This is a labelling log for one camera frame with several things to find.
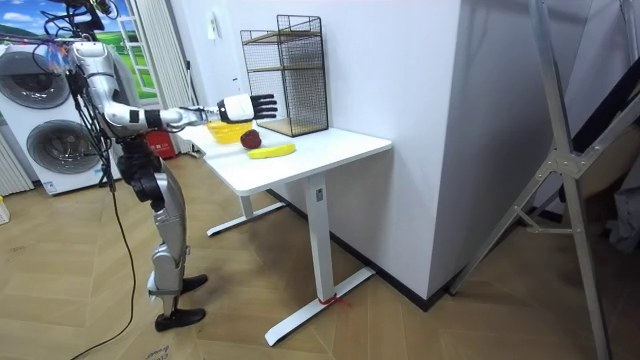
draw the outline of washing machine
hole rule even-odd
[[[96,185],[102,170],[64,76],[40,68],[47,68],[45,48],[0,48],[0,112],[45,190],[55,195]]]

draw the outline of desk tabletop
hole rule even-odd
[[[240,143],[215,142],[206,126],[179,133],[206,155],[204,161],[237,195],[247,196],[275,185],[301,179],[391,148],[391,141],[335,128],[290,138],[258,126],[263,147],[293,143],[293,154],[249,159]]]

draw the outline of robot leg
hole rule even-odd
[[[154,272],[149,279],[149,294],[162,299],[163,313],[155,322],[157,331],[195,324],[202,320],[204,309],[178,309],[180,295],[204,284],[206,275],[184,278],[188,247],[186,245],[186,208],[180,185],[164,164],[162,172],[154,174],[155,183],[162,193],[163,206],[154,208],[153,218],[162,238],[162,244],[153,253]]]

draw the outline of yellow bowl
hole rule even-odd
[[[214,121],[208,123],[207,128],[218,144],[232,144],[240,141],[242,134],[253,128],[253,122],[232,125]]]

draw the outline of banana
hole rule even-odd
[[[249,157],[251,159],[266,159],[270,157],[289,155],[294,151],[296,151],[296,146],[294,144],[286,144],[251,150],[249,151]]]

